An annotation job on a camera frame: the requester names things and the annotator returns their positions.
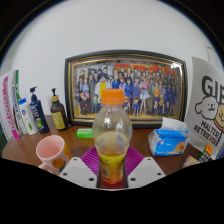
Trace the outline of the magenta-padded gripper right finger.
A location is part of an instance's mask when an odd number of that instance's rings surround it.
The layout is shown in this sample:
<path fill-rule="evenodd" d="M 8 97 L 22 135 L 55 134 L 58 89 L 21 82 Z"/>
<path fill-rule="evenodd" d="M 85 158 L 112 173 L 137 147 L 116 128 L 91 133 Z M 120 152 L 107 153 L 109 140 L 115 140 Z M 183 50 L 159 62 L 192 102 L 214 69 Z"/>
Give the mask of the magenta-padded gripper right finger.
<path fill-rule="evenodd" d="M 165 177 L 165 173 L 152 157 L 144 157 L 133 148 L 125 156 L 124 187 L 140 188 Z"/>

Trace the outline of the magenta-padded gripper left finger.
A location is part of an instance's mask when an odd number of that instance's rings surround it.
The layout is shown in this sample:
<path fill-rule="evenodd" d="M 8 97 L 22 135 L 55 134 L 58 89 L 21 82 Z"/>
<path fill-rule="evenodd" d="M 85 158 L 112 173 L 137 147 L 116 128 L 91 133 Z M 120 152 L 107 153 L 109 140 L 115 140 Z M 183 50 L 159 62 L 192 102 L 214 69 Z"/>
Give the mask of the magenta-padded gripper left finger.
<path fill-rule="evenodd" d="M 96 189 L 98 171 L 98 153 L 95 148 L 92 148 L 81 157 L 73 157 L 61 172 L 60 177 L 78 186 Z"/>

